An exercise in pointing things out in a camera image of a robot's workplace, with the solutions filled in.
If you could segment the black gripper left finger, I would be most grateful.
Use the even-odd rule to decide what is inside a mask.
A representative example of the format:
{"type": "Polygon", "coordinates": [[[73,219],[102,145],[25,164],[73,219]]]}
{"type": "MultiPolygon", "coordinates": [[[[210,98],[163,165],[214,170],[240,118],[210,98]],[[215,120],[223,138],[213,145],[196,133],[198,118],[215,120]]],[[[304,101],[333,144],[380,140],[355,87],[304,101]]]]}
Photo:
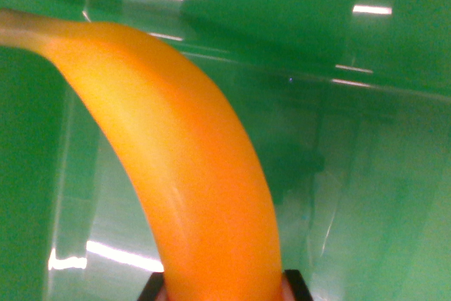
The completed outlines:
{"type": "Polygon", "coordinates": [[[137,301],[164,301],[166,300],[166,289],[164,276],[161,272],[154,272],[143,287],[137,301]]]}

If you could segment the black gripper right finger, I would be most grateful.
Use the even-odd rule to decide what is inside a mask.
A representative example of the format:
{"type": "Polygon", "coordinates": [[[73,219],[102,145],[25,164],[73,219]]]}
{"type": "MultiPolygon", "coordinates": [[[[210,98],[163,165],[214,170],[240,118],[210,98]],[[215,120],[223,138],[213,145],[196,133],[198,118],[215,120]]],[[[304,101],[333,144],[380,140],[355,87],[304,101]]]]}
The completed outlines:
{"type": "Polygon", "coordinates": [[[313,301],[311,292],[296,269],[286,269],[282,279],[282,296],[284,301],[313,301]]]}

